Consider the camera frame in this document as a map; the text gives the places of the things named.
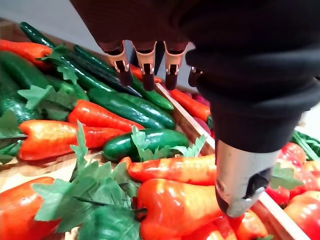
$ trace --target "green leaf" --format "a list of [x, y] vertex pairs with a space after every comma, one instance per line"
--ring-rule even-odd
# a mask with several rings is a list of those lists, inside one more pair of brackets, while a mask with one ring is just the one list
[[27, 99], [26, 108], [35, 109], [43, 100], [56, 91], [53, 86], [49, 85], [45, 89], [32, 85], [30, 89], [18, 90], [18, 94]]
[[198, 157], [201, 149], [206, 143], [207, 137], [205, 135], [201, 135], [197, 137], [195, 143], [190, 147], [185, 146], [174, 146], [171, 149], [178, 150], [184, 157]]
[[5, 111], [0, 117], [0, 139], [21, 137], [26, 135], [21, 133], [15, 114], [11, 110]]
[[274, 239], [274, 236], [272, 234], [269, 234], [268, 236], [265, 237], [258, 237], [256, 240], [272, 240]]
[[70, 80], [74, 85], [77, 84], [78, 77], [71, 67], [67, 65], [61, 65], [58, 66], [56, 70], [62, 73], [64, 80]]
[[78, 146], [70, 145], [70, 148], [75, 153], [77, 171], [79, 172], [79, 171], [82, 171], [87, 164], [85, 155], [88, 152], [88, 148], [86, 147], [86, 138], [85, 138], [84, 128], [81, 122], [79, 122], [78, 120], [77, 120], [77, 125], [78, 125], [78, 131], [76, 133], [76, 141]]
[[292, 168], [280, 168], [279, 162], [275, 164], [271, 174], [271, 188], [277, 190], [278, 187], [283, 187], [291, 190], [303, 184], [302, 181], [294, 178], [294, 170]]
[[79, 229], [77, 240], [141, 240], [134, 213], [112, 205], [94, 209]]
[[146, 142], [146, 133], [144, 131], [139, 131], [136, 126], [132, 127], [131, 138], [138, 150], [138, 154], [142, 162], [159, 158], [167, 158], [172, 154], [169, 146], [165, 146], [160, 150], [158, 147], [154, 153], [150, 149], [147, 149], [149, 144]]
[[2, 163], [2, 164], [7, 164], [7, 163], [9, 163], [13, 158], [14, 158], [14, 156], [11, 156], [11, 155], [0, 154], [0, 163]]

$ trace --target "cucumber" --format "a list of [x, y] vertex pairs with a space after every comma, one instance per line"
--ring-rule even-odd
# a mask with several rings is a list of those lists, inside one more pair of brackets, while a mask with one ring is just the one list
[[26, 101], [17, 93], [19, 89], [5, 68], [0, 66], [0, 116], [11, 110], [19, 124], [27, 120], [41, 119], [37, 110], [26, 108]]
[[45, 89], [49, 85], [38, 68], [13, 52], [0, 51], [0, 63], [22, 89], [30, 89], [31, 85]]
[[[171, 129], [144, 129], [145, 142], [148, 143], [148, 149], [154, 152], [159, 149], [169, 146], [189, 146], [189, 140], [182, 132]], [[103, 148], [103, 156], [108, 160], [118, 163], [124, 157], [130, 157], [133, 161], [139, 159], [138, 150], [132, 141], [132, 133], [127, 133], [115, 137], [108, 141]]]
[[161, 122], [154, 119], [150, 113], [122, 98], [118, 92], [108, 92], [103, 89], [93, 88], [87, 92], [87, 95], [91, 102], [108, 109], [118, 116], [141, 124], [145, 128], [162, 129], [165, 127]]
[[161, 122], [167, 129], [176, 128], [176, 122], [174, 118], [168, 112], [160, 109], [153, 103], [143, 98], [132, 96], [126, 93], [119, 93], [119, 96], [150, 113], [150, 116]]

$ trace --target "bell pepper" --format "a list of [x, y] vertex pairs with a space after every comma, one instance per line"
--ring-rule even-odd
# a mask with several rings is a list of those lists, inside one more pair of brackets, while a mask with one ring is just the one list
[[[28, 135], [22, 143], [18, 156], [22, 160], [40, 160], [72, 152], [70, 145], [77, 144], [76, 124], [64, 121], [29, 120], [20, 124], [21, 131]], [[102, 147], [108, 140], [124, 134], [120, 129], [84, 126], [88, 148]]]
[[200, 157], [177, 157], [133, 162], [129, 175], [140, 182], [149, 179], [167, 179], [180, 183], [210, 186], [216, 183], [216, 165], [213, 154]]
[[185, 236], [221, 214], [214, 186], [165, 179], [144, 182], [138, 189], [137, 206], [147, 209], [140, 228], [143, 240]]
[[68, 116], [68, 122], [75, 124], [79, 120], [90, 127], [104, 127], [120, 129], [127, 133], [136, 126], [139, 130], [144, 127], [140, 124], [120, 117], [93, 102], [79, 99]]
[[50, 64], [37, 60], [37, 58], [42, 58], [51, 54], [52, 49], [48, 46], [34, 42], [15, 42], [0, 39], [0, 50], [18, 54], [43, 70], [47, 70], [51, 67]]
[[226, 215], [222, 214], [214, 219], [212, 223], [217, 227], [224, 240], [237, 240]]
[[280, 206], [286, 206], [290, 198], [290, 191], [281, 186], [277, 190], [268, 186], [265, 192]]
[[238, 228], [233, 230], [237, 240], [255, 240], [257, 238], [264, 238], [268, 235], [264, 223], [250, 209], [244, 213], [244, 218]]
[[0, 193], [1, 240], [41, 240], [54, 232], [59, 220], [34, 220], [43, 200], [32, 188], [53, 182], [51, 177], [40, 177]]
[[181, 240], [225, 240], [219, 229], [213, 223], [200, 227], [193, 233], [183, 236]]
[[320, 239], [320, 192], [305, 192], [295, 196], [284, 209], [286, 214], [304, 231], [311, 240]]

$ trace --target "plastic vegetable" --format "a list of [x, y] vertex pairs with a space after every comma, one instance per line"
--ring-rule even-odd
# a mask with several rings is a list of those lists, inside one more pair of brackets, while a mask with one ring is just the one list
[[118, 116], [141, 124], [145, 128], [165, 128], [162, 122], [155, 119], [150, 112], [147, 112], [142, 107], [122, 98], [117, 92], [106, 92], [103, 89], [93, 88], [87, 92], [87, 95], [90, 101], [95, 104], [108, 109]]
[[216, 225], [208, 223], [193, 233], [183, 236], [181, 240], [225, 240], [225, 238]]
[[37, 110], [26, 107], [26, 101], [17, 93], [19, 86], [14, 82], [6, 69], [0, 69], [0, 116], [11, 110], [18, 123], [26, 120], [41, 119]]
[[51, 67], [50, 64], [37, 60], [37, 58], [42, 58], [51, 54], [52, 49], [48, 46], [34, 42], [16, 42], [0, 39], [0, 50], [18, 54], [36, 65], [38, 68], [46, 70]]
[[165, 156], [159, 157], [162, 153], [161, 149], [165, 149], [166, 152], [169, 152], [170, 147], [187, 147], [189, 145], [189, 139], [187, 136], [179, 131], [171, 129], [144, 129], [140, 132], [142, 134], [144, 133], [145, 136], [137, 136], [139, 142], [136, 143], [134, 143], [131, 133], [127, 133], [110, 140], [103, 148], [103, 155], [112, 162], [119, 162], [124, 157], [130, 157], [133, 161], [138, 161], [143, 157], [140, 156], [142, 152], [145, 153], [146, 157], [151, 157], [144, 160], [158, 159], [167, 156], [165, 154]]
[[51, 177], [40, 177], [0, 193], [0, 239], [41, 240], [50, 235], [59, 221], [35, 221], [43, 200], [32, 184], [50, 185]]
[[283, 155], [294, 155], [297, 157], [299, 162], [303, 164], [306, 161], [305, 151], [298, 145], [293, 142], [288, 142], [282, 149]]
[[138, 207], [147, 208], [141, 223], [143, 240], [166, 240], [188, 235], [220, 213], [214, 186], [197, 186], [165, 179], [144, 182]]
[[69, 123], [75, 124], [77, 120], [90, 127], [114, 128], [127, 133], [132, 131], [133, 126], [140, 130], [144, 128], [140, 124], [120, 117], [102, 106], [81, 99], [76, 102], [68, 116]]
[[281, 186], [279, 186], [277, 190], [268, 186], [265, 192], [281, 206], [286, 206], [290, 198], [290, 190]]
[[320, 161], [320, 142], [317, 139], [295, 130], [291, 141], [304, 150], [307, 161]]
[[210, 116], [210, 108], [202, 103], [192, 99], [191, 97], [185, 95], [183, 92], [174, 89], [169, 91], [172, 98], [176, 100], [185, 110], [192, 116], [199, 118], [206, 123], [212, 121]]
[[[23, 142], [18, 156], [33, 161], [72, 152], [70, 145], [77, 143], [78, 126], [63, 121], [30, 120], [20, 124], [28, 138]], [[88, 148], [102, 147], [110, 139], [124, 132], [115, 128], [84, 126]]]
[[294, 197], [284, 211], [311, 240], [319, 240], [320, 200], [309, 194], [305, 192]]
[[244, 213], [244, 218], [234, 232], [237, 240], [255, 240], [268, 235], [261, 219], [250, 209]]
[[31, 85], [40, 88], [46, 88], [49, 85], [43, 73], [36, 66], [13, 52], [1, 51], [0, 63], [23, 89], [30, 89]]
[[133, 162], [129, 175], [140, 182], [167, 179], [180, 183], [210, 186], [216, 183], [215, 156], [177, 157]]

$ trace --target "artificial leaf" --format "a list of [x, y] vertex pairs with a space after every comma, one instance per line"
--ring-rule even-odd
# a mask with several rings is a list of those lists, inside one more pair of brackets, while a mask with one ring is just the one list
[[70, 148], [75, 153], [76, 167], [77, 167], [77, 171], [79, 172], [79, 171], [82, 171], [87, 164], [87, 161], [85, 159], [85, 155], [88, 152], [88, 148], [86, 146], [86, 138], [85, 138], [84, 128], [83, 128], [81, 122], [79, 122], [78, 120], [77, 120], [77, 125], [78, 125], [78, 130], [76, 132], [76, 141], [77, 141], [78, 146], [70, 145]]
[[26, 135], [21, 133], [15, 114], [11, 110], [5, 111], [0, 117], [0, 139], [21, 137]]
[[302, 186], [304, 183], [294, 178], [294, 170], [292, 168], [280, 168], [280, 163], [277, 162], [272, 170], [270, 187], [277, 190], [278, 187], [283, 187], [288, 190], [297, 186]]
[[0, 163], [2, 163], [2, 164], [7, 164], [7, 163], [9, 163], [13, 158], [14, 158], [14, 156], [11, 156], [11, 155], [0, 154]]
[[134, 212], [112, 205], [94, 209], [79, 229], [78, 240], [141, 240]]
[[58, 66], [56, 70], [62, 73], [64, 80], [70, 80], [74, 85], [77, 84], [78, 77], [71, 67], [67, 65], [61, 65]]
[[201, 135], [195, 139], [195, 143], [190, 147], [185, 146], [174, 146], [171, 149], [178, 150], [184, 157], [198, 157], [201, 149], [206, 143], [207, 137]]
[[35, 109], [43, 100], [56, 91], [53, 86], [48, 85], [45, 89], [39, 86], [32, 85], [30, 89], [18, 90], [18, 94], [27, 99], [26, 108]]
[[274, 239], [274, 236], [272, 234], [269, 234], [268, 236], [265, 237], [258, 237], [256, 240], [272, 240]]

